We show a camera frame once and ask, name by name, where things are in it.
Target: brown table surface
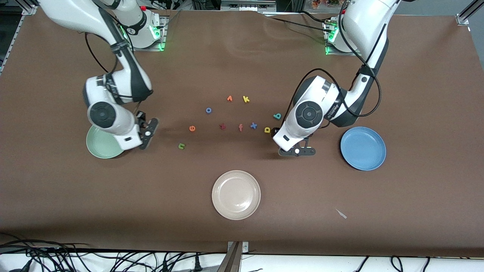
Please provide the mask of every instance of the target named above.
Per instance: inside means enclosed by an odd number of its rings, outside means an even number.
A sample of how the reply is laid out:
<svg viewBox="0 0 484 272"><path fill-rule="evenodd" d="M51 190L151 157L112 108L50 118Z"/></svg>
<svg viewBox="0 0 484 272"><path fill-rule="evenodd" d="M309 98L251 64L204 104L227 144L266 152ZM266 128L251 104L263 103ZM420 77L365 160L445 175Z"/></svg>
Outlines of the brown table surface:
<svg viewBox="0 0 484 272"><path fill-rule="evenodd" d="M155 91L140 109L159 117L156 137L145 151L102 160L85 144L81 90L103 71L84 35L42 10L25 19L0 76L2 231L116 249L224 251L245 240L271 254L484 255L484 74L453 17L392 19L383 101L356 124L386 143L385 163L370 172L343 160L347 128L318 131L317 154L301 158L278 156L263 132L279 125L272 115L310 69L349 88L360 63L326 56L321 32L254 12L182 12L168 33L164 52L136 53ZM110 69L107 44L90 41ZM234 169L262 192L242 221L220 216L211 200L215 180Z"/></svg>

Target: black strap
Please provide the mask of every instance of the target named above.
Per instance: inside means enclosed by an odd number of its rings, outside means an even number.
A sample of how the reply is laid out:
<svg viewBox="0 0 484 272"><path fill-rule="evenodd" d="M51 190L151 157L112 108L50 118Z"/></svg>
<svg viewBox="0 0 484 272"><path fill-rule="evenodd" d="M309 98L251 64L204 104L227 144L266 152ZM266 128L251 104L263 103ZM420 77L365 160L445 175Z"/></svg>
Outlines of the black strap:
<svg viewBox="0 0 484 272"><path fill-rule="evenodd" d="M118 54L121 50L127 48L129 44L126 41L118 42L113 45L110 45L111 51L113 51L114 54Z"/></svg>
<svg viewBox="0 0 484 272"><path fill-rule="evenodd" d="M128 32L128 34L137 35L138 32L146 25L146 20L148 17L144 12L142 12L141 14L142 14L141 20L136 24L131 26L123 25L124 29L126 30L126 32Z"/></svg>
<svg viewBox="0 0 484 272"><path fill-rule="evenodd" d="M106 88L106 90L108 92L111 93L111 95L114 98L114 101L116 101L116 103L118 105L123 105L124 104L124 102L121 100L121 98L119 96L118 87L116 87L116 84L114 83L114 79L113 79L112 73L107 73L106 74L106 83L104 84L104 87Z"/></svg>
<svg viewBox="0 0 484 272"><path fill-rule="evenodd" d="M371 69L370 67L363 64L360 67L360 69L358 70L358 74L363 74L363 75L366 75L366 76L373 76L371 71L373 71L375 73L375 75L378 73L378 71L375 71L374 69Z"/></svg>

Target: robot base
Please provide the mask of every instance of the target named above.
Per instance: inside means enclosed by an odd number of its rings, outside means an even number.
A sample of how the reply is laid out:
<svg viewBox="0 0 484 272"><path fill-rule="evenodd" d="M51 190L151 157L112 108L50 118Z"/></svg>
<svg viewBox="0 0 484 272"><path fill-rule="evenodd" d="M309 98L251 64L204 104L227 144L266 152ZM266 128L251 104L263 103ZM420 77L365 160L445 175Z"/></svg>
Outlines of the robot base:
<svg viewBox="0 0 484 272"><path fill-rule="evenodd" d="M348 46L344 43L343 39L340 37L341 33L340 30L338 30L337 24L337 17L332 17L331 19L327 19L324 21L324 23L322 23L323 29L331 30L331 32L324 32L326 55L354 56L355 54L351 52ZM356 48L353 42L349 42L356 52L360 54L360 51Z"/></svg>
<svg viewBox="0 0 484 272"><path fill-rule="evenodd" d="M166 43L166 35L168 34L168 22L169 22L169 16L160 16L157 13L153 13L153 21L154 21L154 27L159 29L153 29L153 35L159 37L151 46L146 47L146 48L134 48L134 51L151 51L151 52L156 52L156 51L164 51L165 50L165 43Z"/></svg>

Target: metal bracket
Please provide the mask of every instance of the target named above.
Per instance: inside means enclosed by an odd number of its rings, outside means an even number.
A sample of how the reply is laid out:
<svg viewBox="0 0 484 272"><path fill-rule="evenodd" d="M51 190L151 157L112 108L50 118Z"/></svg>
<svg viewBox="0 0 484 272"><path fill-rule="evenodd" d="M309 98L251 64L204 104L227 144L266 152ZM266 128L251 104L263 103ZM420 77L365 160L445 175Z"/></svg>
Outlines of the metal bracket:
<svg viewBox="0 0 484 272"><path fill-rule="evenodd" d="M460 14L457 13L457 15L455 15L455 21L457 22L457 25L459 26L468 26L469 25L469 20L465 19L464 21L461 21L461 18L459 16Z"/></svg>
<svg viewBox="0 0 484 272"><path fill-rule="evenodd" d="M468 19L484 6L484 0L472 0L472 2L456 15L455 20L460 26L469 25Z"/></svg>
<svg viewBox="0 0 484 272"><path fill-rule="evenodd" d="M230 250L230 247L231 245L233 244L234 242L228 242L227 244L227 251ZM242 242L242 253L247 253L249 252L249 241L243 241Z"/></svg>
<svg viewBox="0 0 484 272"><path fill-rule="evenodd" d="M29 5L27 9L22 11L22 15L34 15L37 12L37 6Z"/></svg>
<svg viewBox="0 0 484 272"><path fill-rule="evenodd" d="M288 151L279 149L279 155L284 157L299 157L299 156L313 156L316 154L316 149L307 146L309 144L309 138L302 139L299 143L295 144Z"/></svg>
<svg viewBox="0 0 484 272"><path fill-rule="evenodd" d="M152 118L150 121L146 122L146 113L142 111L138 111L136 117L138 118L139 136L143 141L139 148L145 150L150 145L151 139L158 129L160 120L158 120L158 118Z"/></svg>

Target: black cable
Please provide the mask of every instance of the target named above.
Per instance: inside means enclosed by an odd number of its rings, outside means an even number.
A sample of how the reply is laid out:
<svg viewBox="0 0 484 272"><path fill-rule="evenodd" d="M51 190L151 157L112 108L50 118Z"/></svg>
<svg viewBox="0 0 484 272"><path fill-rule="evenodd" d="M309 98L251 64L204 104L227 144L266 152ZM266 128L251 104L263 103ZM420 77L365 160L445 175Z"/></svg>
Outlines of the black cable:
<svg viewBox="0 0 484 272"><path fill-rule="evenodd" d="M208 254L220 254L220 253L219 253L219 252L205 252L205 253L199 253L198 255L199 255L199 256L202 256L202 255L208 255ZM181 259L177 259L177 262L178 262L178 261L183 261L183 260L185 260L185 259L193 258L193 257L195 257L195 255L191 255L191 256L183 257L183 258L181 258Z"/></svg>
<svg viewBox="0 0 484 272"><path fill-rule="evenodd" d="M11 251L5 251L5 252L2 252L0 253L0 255L2 254L13 254L13 253L19 253L19 252L24 252L25 249L15 249L15 250L11 250Z"/></svg>
<svg viewBox="0 0 484 272"><path fill-rule="evenodd" d="M91 53L92 57L94 58L94 60L97 62L97 64L99 64L99 66L106 72L106 73L109 73L106 68L104 68L104 66L99 62L99 60L96 58L96 56L94 55L94 52L92 51L91 49L91 46L89 45L89 41L88 41L88 33L85 32L84 33L84 40L86 40L86 45L88 46L88 49L89 49L89 52Z"/></svg>
<svg viewBox="0 0 484 272"><path fill-rule="evenodd" d="M158 256L156 256L156 254L153 254L153 256L154 256L154 260L155 260L154 266L157 267L158 266Z"/></svg>
<svg viewBox="0 0 484 272"><path fill-rule="evenodd" d="M362 261L362 263L360 264L360 267L359 267L357 270L355 270L355 272L360 272L360 271L362 270L363 265L364 265L364 263L366 263L366 261L368 260L368 258L370 258L370 256L366 256L366 257L365 257L365 259L364 259L364 260Z"/></svg>
<svg viewBox="0 0 484 272"><path fill-rule="evenodd" d="M71 261L72 269L73 269L74 271L77 271L76 266L74 265L74 261L72 261L71 254L66 253L65 255L63 255L63 257L64 257L64 259L66 259L67 257L69 257L69 260Z"/></svg>
<svg viewBox="0 0 484 272"><path fill-rule="evenodd" d="M111 268L111 270L109 272L115 272L116 269L122 264L125 262L125 260L133 257L134 255L138 254L138 252L134 252L134 253L127 253L126 255L124 255L124 259L122 261L120 260L117 260L115 263L114 263L114 266Z"/></svg>
<svg viewBox="0 0 484 272"><path fill-rule="evenodd" d="M184 255L185 253L182 253L180 255L178 255L178 258L176 260L174 260L172 263L171 263L171 267L170 269L168 270L168 272L171 272L173 270L173 268L175 267L175 264L177 263L177 261L180 260L180 258Z"/></svg>
<svg viewBox="0 0 484 272"><path fill-rule="evenodd" d="M331 17L326 18L326 19L318 19L318 18L314 17L312 14L310 14L309 12L304 11L304 10L298 11L298 13L304 13L307 16L311 17L311 19L315 20L316 22L320 22L320 23L324 23L325 20L331 19Z"/></svg>
<svg viewBox="0 0 484 272"><path fill-rule="evenodd" d="M327 123L326 125L324 125L324 126L322 126L322 127L319 127L318 129L327 128L327 127L329 127L330 125L331 125L331 122L330 122L330 121L328 121L328 123Z"/></svg>
<svg viewBox="0 0 484 272"><path fill-rule="evenodd" d="M89 270L89 268L87 267L87 265L86 265L86 264L84 263L84 261L82 260L82 258L81 258L82 256L80 256L80 255L79 255L79 253L77 252L76 245L75 245L75 244L71 244L71 246L72 246L72 248L74 249L74 253L77 255L77 258L78 258L78 259L79 259L79 261L82 263L82 265L83 265L83 266L86 268L86 270L87 270L88 272L91 272L91 270Z"/></svg>
<svg viewBox="0 0 484 272"><path fill-rule="evenodd" d="M423 266L422 272L425 272L427 270L427 266L430 263L430 257L427 257L427 262L425 262L425 265Z"/></svg>
<svg viewBox="0 0 484 272"><path fill-rule="evenodd" d="M303 24L300 24L300 23L291 22L291 21L287 21L287 20L283 20L283 19L279 19L279 18L274 18L274 17L271 17L271 18L274 19L274 20L278 20L278 21L281 21L281 22L286 22L286 23L293 24L293 25L302 26L302 27L305 27L305 28L321 30L321 31L324 31L324 32L331 32L331 30L328 30L328 29L322 29L322 28L312 27L312 26L303 25Z"/></svg>
<svg viewBox="0 0 484 272"><path fill-rule="evenodd" d="M198 253L197 253L197 254L195 254L195 267L193 268L193 271L194 272L200 272L202 270L203 270L203 268L200 265L200 258L198 257Z"/></svg>
<svg viewBox="0 0 484 272"><path fill-rule="evenodd" d="M22 267L22 269L20 269L20 272L29 272L29 269L30 269L30 265L32 264L32 259L30 259L25 265L24 267Z"/></svg>
<svg viewBox="0 0 484 272"><path fill-rule="evenodd" d="M52 258L49 254L46 254L45 252L43 252L42 250L40 250L38 248L34 248L34 247L31 247L31 246L23 246L23 245L7 245L7 246L0 245L0 248L25 248L25 249L30 249L31 251L34 251L35 253L38 253L38 254L43 255L46 258L48 258L57 269L62 271L62 267L54 260L54 258Z"/></svg>
<svg viewBox="0 0 484 272"><path fill-rule="evenodd" d="M160 3L156 3L156 4L158 5L158 7L162 8L164 10L167 9L166 7L162 6Z"/></svg>
<svg viewBox="0 0 484 272"><path fill-rule="evenodd" d="M92 253L89 253L89 254L94 254L98 257L101 257L101 258L105 258L105 259L116 259L116 260L123 260L123 261L126 261L126 262L130 262L130 263L135 263L136 265L141 265L141 266L144 266L144 267L148 267L150 269L152 269L151 266L147 265L147 264L144 264L144 263L136 263L134 261L131 261L131 260L127 260L127 259L124 259L122 257L110 257L110 256L104 256L104 255L101 255L99 253L96 253L96 252L92 252Z"/></svg>
<svg viewBox="0 0 484 272"><path fill-rule="evenodd" d="M395 264L393 263L393 259L396 258L398 260L398 263L400 264L400 269L398 269ZM392 263L392 266L393 268L395 268L395 270L397 270L398 272L403 272L403 265L402 265L402 260L400 260L400 257L398 256L392 256L390 258L390 262Z"/></svg>
<svg viewBox="0 0 484 272"><path fill-rule="evenodd" d="M11 245L11 244L16 244L16 243L19 243L19 242L21 242L21 243L25 244L26 246L28 246L28 244L27 244L27 243L31 243L31 244L33 244L33 243L46 243L46 244L51 244L51 245L56 245L56 246L59 246L60 248L62 248L62 249L64 250L64 252L65 252L66 254L69 254L69 252L68 252L68 250L67 250L67 249L68 249L68 247L66 246L67 244L63 244L63 243L59 243L59 242L53 242L53 241L39 240L39 239L20 239L19 237L15 236L15 235L8 234L8 233L2 233L2 234L7 235L7 236L10 236L10 237L13 237L13 238L17 239L17 241L6 242L6 243L4 243L3 245ZM77 254L75 244L74 244L74 243L71 243L71 244L69 244L69 245L71 245L71 246L73 247L74 251L75 251L75 252L76 252L76 254ZM56 253L56 255L55 255L54 257L56 257L56 258L57 258L57 260L59 261L59 265L60 265L60 266L62 266L63 268L64 268L64 266L63 266L63 264L62 264L62 263L63 263L63 262L65 262L65 263L67 264L67 267L68 267L68 269L69 269L69 270L71 270L71 271L76 271L76 267L75 267L74 262L72 261L72 258L70 257L70 255L69 255L69 259L70 259L70 261L71 261L71 264L69 264L69 262L68 262L68 260L67 260L66 255L63 255L63 254L57 254L57 253ZM89 268L88 268L88 267L87 267L87 266L84 264L83 260L82 260L82 259L80 259L80 261L83 263L83 265L84 265L84 267L87 269L87 271L88 271L88 272L91 272L91 271L89 270Z"/></svg>
<svg viewBox="0 0 484 272"><path fill-rule="evenodd" d="M150 252L150 253L148 253L148 254L146 254L146 255L142 256L141 258L137 259L137 260L136 260L135 262L133 262L133 263L132 263L130 266L128 266L126 269L124 269L124 270L123 270L123 272L127 272L127 271L128 271L130 268L131 268L131 267L136 266L136 263L137 263L137 262L141 261L142 259L144 259L144 258L148 257L148 256L149 256L149 255L151 255L151 254L154 254L154 253Z"/></svg>
<svg viewBox="0 0 484 272"><path fill-rule="evenodd" d="M306 80L307 76L314 72L314 71L317 71L318 69L313 69L309 72L306 73L306 75L304 75L301 79L301 81L299 81L299 84L298 86L296 87L296 89L294 90L294 93L292 94L292 97L291 97L291 100L289 101L289 105L287 106L287 110L286 110L286 113L284 114L284 117L282 118L282 121L281 121L281 127L282 127L282 124L284 124L284 121L286 120L286 117L287 117L287 114L289 113L289 110L291 109L291 104L292 104L292 101L294 100L294 97L296 96L296 93L298 92L299 90L299 87L301 86L301 84L303 83L304 80Z"/></svg>
<svg viewBox="0 0 484 272"><path fill-rule="evenodd" d="M291 1L289 1L289 3L287 4L287 6L286 6L286 8L284 9L284 11L283 11L283 12L286 12L286 11L287 11L287 8L288 8L288 7L291 5L291 3L292 3L292 0L291 0Z"/></svg>
<svg viewBox="0 0 484 272"><path fill-rule="evenodd" d="M176 258L177 256L179 256L179 255L183 255L183 254L185 254L185 253L186 253L186 252L181 252L181 253L178 253L178 254L176 254L175 256L173 256L173 257L169 258L168 260L166 259L166 257L167 257L167 255L168 255L168 253L166 253L166 254L165 254L165 257L163 258L163 263L162 263L162 264L160 264L159 266L155 267L155 268L154 268L152 271L153 271L153 272L155 272L157 269L162 268L162 269L161 269L161 271L162 271L162 272L168 272L168 266L169 266L169 265L168 265L167 263L168 263L169 261L171 261L173 258Z"/></svg>

